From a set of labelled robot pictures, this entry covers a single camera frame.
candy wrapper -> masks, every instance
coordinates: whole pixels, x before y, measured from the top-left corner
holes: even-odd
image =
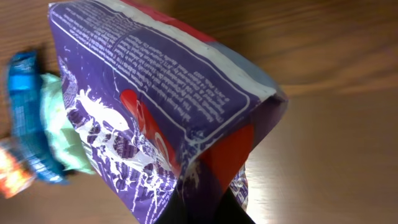
[[[9,62],[8,94],[12,133],[23,158],[38,179],[51,184],[67,184],[63,166],[54,159],[40,120],[40,91],[36,52],[15,54]]]
[[[17,155],[9,139],[0,140],[0,192],[5,198],[15,196],[34,180]]]
[[[55,158],[65,167],[64,170],[77,170],[94,174],[79,134],[67,118],[62,100],[62,81],[52,74],[41,75],[44,83],[41,97],[41,118],[45,134]]]
[[[225,192],[246,206],[244,162],[287,105],[269,76],[132,1],[54,3],[49,22],[68,119],[140,223],[155,223],[172,195],[198,223],[212,222]]]

wood grain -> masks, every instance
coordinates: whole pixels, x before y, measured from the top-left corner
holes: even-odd
[[[247,162],[257,223],[398,222],[396,0],[141,2],[243,54],[291,97]],[[3,0],[0,21],[1,66],[40,45],[47,69],[58,69],[47,1]],[[0,117],[2,136],[4,100]],[[134,220],[98,177],[82,175],[69,187],[36,184],[0,208],[1,223]]]

